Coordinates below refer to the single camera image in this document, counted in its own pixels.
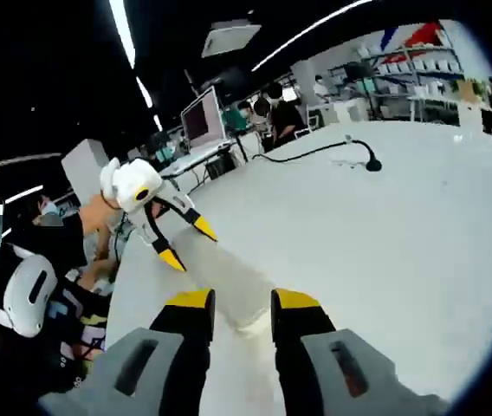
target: face mask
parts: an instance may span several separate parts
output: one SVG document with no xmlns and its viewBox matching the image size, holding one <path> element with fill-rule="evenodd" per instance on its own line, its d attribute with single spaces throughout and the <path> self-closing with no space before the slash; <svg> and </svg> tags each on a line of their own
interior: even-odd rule
<svg viewBox="0 0 492 416">
<path fill-rule="evenodd" d="M 57 214 L 57 206 L 52 202 L 49 201 L 43 208 L 42 208 L 42 215 L 46 215 L 50 212 L 53 212 L 54 214 Z"/>
</svg>

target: computer monitor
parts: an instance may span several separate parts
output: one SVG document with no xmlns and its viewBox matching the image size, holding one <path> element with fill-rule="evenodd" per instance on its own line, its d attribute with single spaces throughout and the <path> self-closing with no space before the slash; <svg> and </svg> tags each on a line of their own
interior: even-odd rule
<svg viewBox="0 0 492 416">
<path fill-rule="evenodd" d="M 213 87 L 208 88 L 185 108 L 180 118 L 183 121 L 184 134 L 190 141 L 191 147 L 225 139 L 221 111 Z"/>
</svg>

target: black cable plug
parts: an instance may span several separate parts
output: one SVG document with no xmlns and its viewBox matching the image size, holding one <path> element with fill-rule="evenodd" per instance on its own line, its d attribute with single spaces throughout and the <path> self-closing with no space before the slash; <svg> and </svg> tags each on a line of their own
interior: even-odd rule
<svg viewBox="0 0 492 416">
<path fill-rule="evenodd" d="M 352 140 L 351 143 L 358 143 L 365 147 L 369 152 L 369 161 L 366 163 L 366 169 L 369 172 L 378 172 L 383 168 L 383 164 L 375 157 L 375 153 L 367 143 L 361 140 Z"/>
</svg>

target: fluorescent light strip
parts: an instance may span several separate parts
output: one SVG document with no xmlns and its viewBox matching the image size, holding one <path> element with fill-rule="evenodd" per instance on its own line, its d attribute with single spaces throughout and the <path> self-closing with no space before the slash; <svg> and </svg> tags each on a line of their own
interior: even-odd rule
<svg viewBox="0 0 492 416">
<path fill-rule="evenodd" d="M 10 204 L 13 201 L 17 201 L 19 198 L 26 197 L 27 195 L 30 195 L 33 192 L 40 191 L 44 185 L 39 185 L 35 186 L 34 188 L 27 189 L 26 191 L 23 191 L 21 193 L 18 193 L 17 195 L 12 196 L 11 198 L 7 198 L 5 200 L 5 204 Z"/>
<path fill-rule="evenodd" d="M 163 127 L 161 126 L 161 122 L 159 121 L 159 117 L 157 114 L 153 116 L 153 120 L 155 121 L 156 126 L 158 126 L 158 130 L 160 132 L 163 132 Z"/>
<path fill-rule="evenodd" d="M 131 64 L 131 68 L 134 68 L 134 62 L 136 60 L 136 49 L 134 48 L 133 38 L 131 37 L 131 30 L 128 27 L 128 19 L 126 18 L 125 2 L 124 0 L 109 0 L 111 11 L 113 13 L 113 19 L 115 21 L 115 27 L 123 43 L 123 49 L 125 50 L 126 58 Z M 152 107 L 152 97 L 139 80 L 136 78 L 136 82 L 139 84 L 140 92 L 146 100 L 148 108 Z"/>
<path fill-rule="evenodd" d="M 12 163 L 27 162 L 29 160 L 40 160 L 47 158 L 54 158 L 61 156 L 61 153 L 44 153 L 44 154 L 31 154 L 30 156 L 22 156 L 14 159 L 0 160 L 0 166 L 11 165 Z"/>
<path fill-rule="evenodd" d="M 144 87 L 144 84 L 142 83 L 141 80 L 139 80 L 138 76 L 136 77 L 136 82 L 139 84 L 140 92 L 142 93 L 142 95 L 144 95 L 144 99 L 146 100 L 146 105 L 148 106 L 148 108 L 151 108 L 152 107 L 152 97 L 150 97 L 146 87 Z"/>
<path fill-rule="evenodd" d="M 285 49 L 290 43 L 297 41 L 300 39 L 302 36 L 306 35 L 310 30 L 317 28 L 318 26 L 322 25 L 323 23 L 331 20 L 333 17 L 336 17 L 338 15 L 341 15 L 342 13 L 346 13 L 350 9 L 353 9 L 354 7 L 361 6 L 362 4 L 365 3 L 370 3 L 373 0 L 358 0 L 357 2 L 353 2 L 352 4 L 348 4 L 347 6 L 344 6 L 342 9 L 336 10 L 333 13 L 331 13 L 327 17 L 323 17 L 322 19 L 318 20 L 314 24 L 312 24 L 309 28 L 304 29 L 302 32 L 300 32 L 298 35 L 293 37 L 292 39 L 286 41 L 281 45 L 279 48 L 277 48 L 274 52 L 272 52 L 269 56 L 267 56 L 263 61 L 258 63 L 252 68 L 252 72 L 257 71 L 265 62 L 267 62 L 269 59 L 271 59 L 273 56 L 277 55 L 279 52 L 281 52 L 283 49 Z"/>
</svg>

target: white tabletop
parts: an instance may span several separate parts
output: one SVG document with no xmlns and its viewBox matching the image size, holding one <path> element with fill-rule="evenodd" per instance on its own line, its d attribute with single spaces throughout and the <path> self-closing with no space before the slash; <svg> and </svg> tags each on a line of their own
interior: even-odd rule
<svg viewBox="0 0 492 416">
<path fill-rule="evenodd" d="M 204 143 L 198 147 L 193 147 L 189 154 L 183 156 L 182 158 L 178 158 L 159 174 L 162 177 L 170 175 L 178 176 L 189 169 L 190 166 L 194 166 L 198 162 L 202 162 L 203 160 L 210 158 L 220 149 L 230 145 L 231 143 L 232 142 L 228 139 L 221 139 Z"/>
<path fill-rule="evenodd" d="M 276 286 L 318 299 L 336 328 L 350 328 L 393 360 L 416 393 L 453 400 L 492 348 L 492 137 L 359 122 L 324 127 L 271 156 L 342 141 L 345 133 L 372 146 L 381 172 L 355 165 L 366 151 L 348 145 L 287 164 L 256 159 L 199 188 L 193 200 L 226 250 Z M 170 212 L 159 226 L 171 239 L 187 224 Z M 194 287 L 133 234 L 107 345 L 147 328 L 168 297 Z M 256 414 L 283 414 L 267 364 L 269 335 L 253 342 L 246 346 L 216 318 L 201 414 L 253 414 L 252 406 L 263 409 Z M 264 387 L 252 387 L 259 380 Z"/>
</svg>

